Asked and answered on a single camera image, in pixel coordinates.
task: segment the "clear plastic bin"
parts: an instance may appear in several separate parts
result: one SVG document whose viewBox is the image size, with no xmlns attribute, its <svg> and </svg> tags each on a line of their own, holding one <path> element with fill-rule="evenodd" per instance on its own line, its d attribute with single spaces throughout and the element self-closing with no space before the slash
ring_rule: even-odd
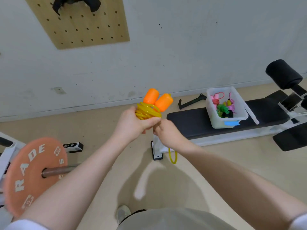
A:
<svg viewBox="0 0 307 230">
<path fill-rule="evenodd" d="M 218 92 L 223 92 L 225 96 L 220 99 L 220 104 L 227 101 L 229 99 L 229 93 L 231 92 L 231 99 L 235 101 L 235 110 L 233 113 L 233 118 L 221 118 L 217 114 L 217 111 L 213 105 L 213 101 L 211 99 L 211 95 Z M 207 112 L 209 114 L 209 118 L 211 121 L 211 125 L 213 128 L 233 128 L 236 125 L 239 125 L 241 120 L 246 120 L 248 118 L 248 113 L 244 107 L 244 101 L 236 89 L 232 87 L 225 88 L 209 88 L 207 89 Z"/>
</svg>

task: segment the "pegboard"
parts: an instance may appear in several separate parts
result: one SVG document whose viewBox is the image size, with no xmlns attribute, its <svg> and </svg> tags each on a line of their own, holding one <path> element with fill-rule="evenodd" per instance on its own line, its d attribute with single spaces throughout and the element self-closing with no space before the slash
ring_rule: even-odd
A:
<svg viewBox="0 0 307 230">
<path fill-rule="evenodd" d="M 82 2 L 52 9 L 54 0 L 26 0 L 57 49 L 129 41 L 122 0 L 100 0 L 92 13 Z"/>
</svg>

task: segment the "orange weight plate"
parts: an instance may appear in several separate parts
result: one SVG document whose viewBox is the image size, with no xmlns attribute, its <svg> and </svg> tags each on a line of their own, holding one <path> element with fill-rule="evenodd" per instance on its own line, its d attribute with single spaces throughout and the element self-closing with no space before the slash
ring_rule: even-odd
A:
<svg viewBox="0 0 307 230">
<path fill-rule="evenodd" d="M 63 175 L 42 178 L 45 168 L 67 166 L 63 145 L 53 138 L 40 138 L 23 147 L 11 162 L 4 179 L 5 205 L 15 217 L 21 214 Z"/>
</svg>

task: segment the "shoe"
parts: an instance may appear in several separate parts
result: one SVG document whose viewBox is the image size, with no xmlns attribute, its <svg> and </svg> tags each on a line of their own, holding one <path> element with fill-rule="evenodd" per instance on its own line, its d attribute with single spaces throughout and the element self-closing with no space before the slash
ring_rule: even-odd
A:
<svg viewBox="0 0 307 230">
<path fill-rule="evenodd" d="M 120 206 L 116 212 L 117 223 L 120 224 L 129 215 L 131 215 L 130 209 L 126 205 Z"/>
</svg>

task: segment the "hand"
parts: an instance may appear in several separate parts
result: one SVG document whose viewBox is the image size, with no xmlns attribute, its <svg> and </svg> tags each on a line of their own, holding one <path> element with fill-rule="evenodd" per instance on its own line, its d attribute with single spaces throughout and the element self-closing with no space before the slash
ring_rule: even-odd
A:
<svg viewBox="0 0 307 230">
<path fill-rule="evenodd" d="M 146 129 L 150 129 L 161 120 L 158 117 L 140 120 L 136 117 L 135 110 L 136 107 L 132 106 L 121 114 L 113 133 L 113 135 L 127 140 L 127 143 L 131 143 L 137 139 L 141 133 L 145 134 Z"/>
<path fill-rule="evenodd" d="M 175 151 L 179 151 L 185 143 L 189 143 L 189 140 L 180 133 L 173 122 L 167 119 L 161 120 L 154 125 L 153 129 L 154 134 L 159 137 L 163 145 Z"/>
</svg>

